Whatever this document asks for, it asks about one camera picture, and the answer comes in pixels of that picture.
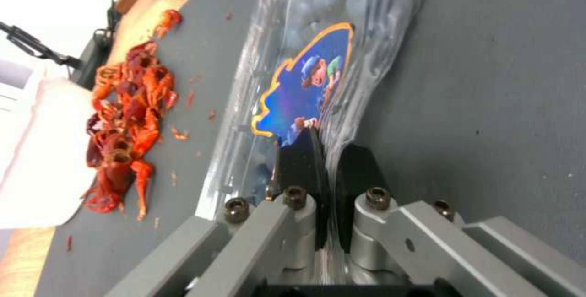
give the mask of cooked crayfish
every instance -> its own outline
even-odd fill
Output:
[[[165,10],[161,14],[161,19],[153,31],[159,38],[163,38],[169,30],[181,23],[183,17],[177,10]]]
[[[82,196],[92,211],[123,209],[134,173],[137,220],[147,214],[146,193],[154,166],[143,157],[159,139],[159,120],[178,99],[174,76],[159,64],[156,49],[156,43],[148,41],[130,49],[123,63],[97,70],[92,91],[96,113],[87,122],[91,138],[86,160],[98,172],[94,185]],[[116,102],[107,99],[114,91]]]

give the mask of gray table surface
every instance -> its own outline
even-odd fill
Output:
[[[358,135],[400,203],[443,197],[467,220],[504,215],[586,264],[583,3],[426,1]],[[183,99],[170,112],[165,143],[148,155],[157,165],[149,216],[135,222],[134,190],[126,216],[82,210],[57,229],[38,295],[103,295],[193,215],[254,4],[191,0],[184,7],[184,25],[163,40],[160,56],[184,97],[196,91],[195,107],[185,110]],[[199,32],[182,32],[193,28]],[[197,73],[204,78],[191,86]],[[211,109],[215,123],[207,120]],[[189,129],[192,140],[172,139],[172,124]]]
[[[163,144],[155,145],[146,156],[157,166],[149,189],[148,216],[136,221],[134,187],[126,197],[124,216],[118,211],[97,214],[81,209],[57,228],[37,295],[104,295],[193,216],[256,1],[190,0],[181,9],[184,22],[161,41],[158,51],[161,61],[176,75],[181,99],[163,120]],[[227,12],[233,14],[229,21]],[[189,82],[196,74],[203,76],[201,81]],[[186,109],[189,89],[195,91],[195,100]],[[211,110],[217,113],[214,122],[208,120]],[[173,125],[189,130],[190,141],[175,140],[170,132]],[[172,186],[173,170],[176,186]],[[159,218],[157,230],[155,218]],[[68,253],[69,234],[73,250]]]
[[[586,266],[585,0],[427,0],[358,142],[400,203],[503,215]]]

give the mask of plastic bag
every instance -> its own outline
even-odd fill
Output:
[[[342,28],[351,26],[347,45],[352,49],[351,54],[348,51],[347,57],[328,58],[329,63],[324,60],[321,67],[322,75],[330,78],[332,92],[328,93],[327,88],[321,86],[324,81],[320,78],[311,80],[323,90],[314,92],[329,95],[326,103],[320,103],[320,117],[295,121],[320,126],[331,200],[335,200],[333,187],[341,151],[356,135],[370,95],[390,69],[421,1],[258,0],[196,215],[212,219],[222,213],[224,202],[232,197],[245,197],[255,204],[264,199],[275,166],[275,145],[283,145],[291,136],[284,136],[284,133],[258,135],[256,128],[253,130],[257,134],[253,134],[251,122],[266,110],[266,91],[276,88],[275,72],[283,66],[282,63],[287,59],[300,59],[298,73],[301,81],[311,80],[319,68],[309,66],[320,62],[321,58],[310,56],[313,51],[310,45],[317,46],[316,42],[324,31],[336,29],[332,26],[346,23]],[[320,257],[315,258],[314,282],[343,283],[344,255],[337,242],[335,202],[331,203],[325,249],[320,251]]]

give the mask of blue cartoon sticker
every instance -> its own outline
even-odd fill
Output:
[[[294,59],[287,59],[261,95],[261,113],[253,117],[255,135],[278,137],[281,146],[295,141],[303,128],[320,126],[351,53],[352,26],[347,22],[321,31]]]

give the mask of hex socket screw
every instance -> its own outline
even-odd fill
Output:
[[[224,218],[232,224],[245,221],[250,215],[249,203],[241,197],[229,199],[224,204]]]
[[[284,191],[283,203],[293,210],[303,209],[307,191],[301,186],[288,186]]]
[[[387,210],[391,203],[391,194],[382,187],[370,187],[366,190],[366,204],[375,210]]]
[[[435,201],[434,202],[434,209],[439,214],[444,216],[447,220],[454,222],[454,215],[456,215],[456,212],[454,211],[454,209],[450,206],[450,204],[446,200],[439,199],[439,200]]]

